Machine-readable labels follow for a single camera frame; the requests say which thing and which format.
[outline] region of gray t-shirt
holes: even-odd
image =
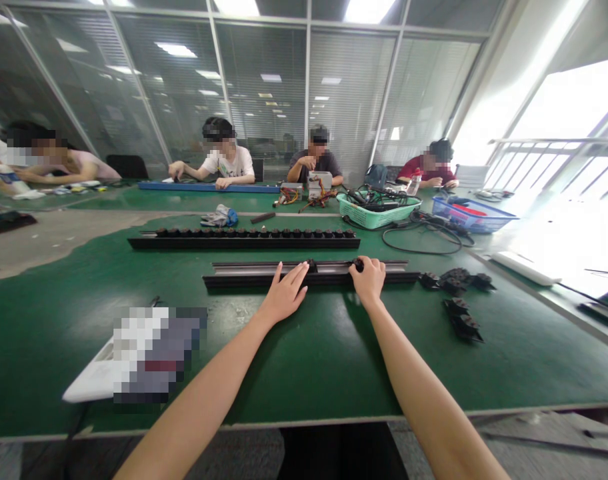
[[[308,150],[302,150],[301,152],[294,154],[293,158],[291,159],[291,164],[289,166],[289,170],[295,166],[295,164],[297,163],[298,160],[300,160],[300,158],[307,157],[308,154],[309,154]],[[326,152],[324,152],[324,155],[322,155],[319,158],[317,165],[315,166],[315,170],[331,172],[331,175],[334,177],[336,177],[338,175],[342,175],[342,170],[339,169],[339,164],[337,162],[337,159],[335,158],[334,154],[332,154],[328,150],[326,150]],[[309,174],[309,169],[302,166],[302,170],[299,172],[299,178],[298,178],[297,182],[306,183],[308,174]]]

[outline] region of hand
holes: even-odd
[[[315,159],[315,157],[312,156],[308,156],[308,157],[302,157],[300,158],[300,160],[297,161],[302,167],[306,167],[308,168],[308,170],[310,171],[314,171],[315,170],[315,166],[317,164],[317,160]]]
[[[226,187],[228,187],[232,183],[233,183],[232,178],[218,178],[217,180],[215,180],[215,189],[224,190]]]
[[[358,257],[364,263],[364,270],[358,272],[355,265],[351,265],[349,273],[353,277],[353,284],[362,304],[379,300],[386,278],[386,264],[378,259],[370,259],[364,255]]]
[[[173,180],[180,180],[184,173],[186,164],[182,161],[176,161],[169,165],[169,175]]]
[[[308,287],[299,289],[308,270],[309,264],[307,262],[300,263],[280,281],[279,277],[282,273],[282,262],[280,262],[275,271],[271,288],[253,317],[268,322],[268,325],[272,327],[280,320],[284,320],[293,314],[304,300],[306,291],[309,289]]]
[[[20,180],[30,183],[46,183],[46,178],[27,171],[16,172]]]
[[[435,177],[430,180],[426,180],[426,185],[428,187],[441,187],[442,186],[442,177]]]

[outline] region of white wall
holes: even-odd
[[[455,163],[482,165],[533,88],[588,0],[519,0],[457,130]]]

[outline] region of red shirt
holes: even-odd
[[[424,173],[424,175],[422,175],[422,181],[430,180],[436,177],[442,177],[442,185],[445,185],[447,182],[455,180],[455,175],[453,174],[453,172],[451,172],[450,167],[435,167],[436,170],[434,171],[424,171],[422,169],[421,160],[422,155],[418,155],[417,157],[408,160],[408,162],[406,162],[406,165],[402,167],[402,170],[399,171],[397,178],[412,178],[413,174],[415,173],[415,170],[420,169]]]

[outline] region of black hair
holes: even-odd
[[[231,122],[222,117],[209,117],[202,127],[202,135],[206,140],[221,142],[235,138],[235,128]]]
[[[74,146],[67,142],[66,139],[60,137],[56,130],[35,123],[30,120],[14,120],[6,127],[7,143],[9,147],[31,148],[34,140],[57,140],[61,147],[71,150],[77,150]]]
[[[316,145],[326,145],[329,142],[329,130],[324,125],[314,125],[309,132],[309,140]]]
[[[451,147],[451,141],[448,140],[448,138],[442,138],[442,140],[431,142],[429,152],[442,162],[450,162],[453,158],[453,148]]]

